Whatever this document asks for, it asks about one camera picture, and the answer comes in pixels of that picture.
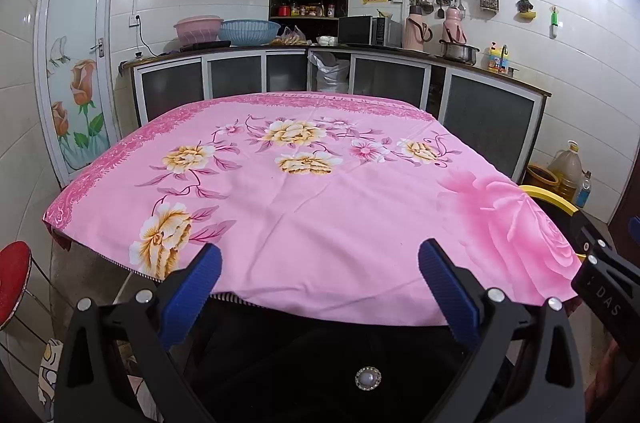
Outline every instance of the pearl button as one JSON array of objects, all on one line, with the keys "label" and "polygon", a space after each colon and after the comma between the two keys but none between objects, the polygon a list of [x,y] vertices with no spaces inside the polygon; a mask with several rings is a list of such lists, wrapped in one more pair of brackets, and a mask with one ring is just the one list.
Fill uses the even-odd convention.
[{"label": "pearl button", "polygon": [[375,367],[363,367],[356,374],[356,385],[361,390],[373,390],[381,381],[382,375]]}]

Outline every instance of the pink flower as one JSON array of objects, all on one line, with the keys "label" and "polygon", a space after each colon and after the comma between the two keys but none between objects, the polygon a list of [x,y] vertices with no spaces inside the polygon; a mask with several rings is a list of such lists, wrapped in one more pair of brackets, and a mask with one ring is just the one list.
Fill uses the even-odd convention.
[{"label": "pink flower", "polygon": [[238,121],[236,120],[234,124],[226,124],[223,129],[226,130],[227,134],[238,134],[244,130],[244,127],[239,126]]},{"label": "pink flower", "polygon": [[316,122],[319,122],[321,127],[325,129],[353,129],[355,127],[355,124],[352,124],[349,120],[338,120],[329,116],[322,116]]},{"label": "pink flower", "polygon": [[537,305],[575,296],[570,282],[580,261],[546,213],[509,178],[452,171],[440,185],[447,190],[436,204],[444,227],[466,249],[484,287]]},{"label": "pink flower", "polygon": [[383,163],[385,154],[389,154],[389,149],[382,143],[366,142],[366,140],[353,140],[349,149],[352,156],[360,158],[363,163],[372,161],[375,163]]}]

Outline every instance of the door handle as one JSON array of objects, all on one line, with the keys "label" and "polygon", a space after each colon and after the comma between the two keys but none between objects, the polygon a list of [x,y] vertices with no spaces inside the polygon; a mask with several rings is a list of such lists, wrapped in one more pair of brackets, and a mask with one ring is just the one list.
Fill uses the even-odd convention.
[{"label": "door handle", "polygon": [[92,47],[89,51],[93,51],[96,48],[98,48],[98,56],[100,58],[104,57],[104,37],[100,37],[98,39],[98,44]]}]

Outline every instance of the stainless steel pot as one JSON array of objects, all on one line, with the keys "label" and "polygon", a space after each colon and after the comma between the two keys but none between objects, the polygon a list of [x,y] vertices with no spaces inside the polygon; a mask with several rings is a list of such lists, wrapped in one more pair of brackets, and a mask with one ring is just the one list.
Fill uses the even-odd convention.
[{"label": "stainless steel pot", "polygon": [[480,51],[478,48],[457,42],[447,42],[443,39],[440,39],[440,44],[444,44],[443,58],[469,66],[476,65],[476,51]]}]

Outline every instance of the pink tablecloth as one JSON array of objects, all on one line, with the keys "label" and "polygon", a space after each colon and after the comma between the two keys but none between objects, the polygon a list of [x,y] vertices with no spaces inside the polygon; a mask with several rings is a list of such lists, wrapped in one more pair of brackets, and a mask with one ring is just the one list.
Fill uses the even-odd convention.
[{"label": "pink tablecloth", "polygon": [[430,114],[348,95],[170,111],[100,156],[45,222],[161,279],[213,242],[214,292],[356,323],[444,324],[418,270],[429,237],[519,302],[573,297],[579,267],[540,208]]}]

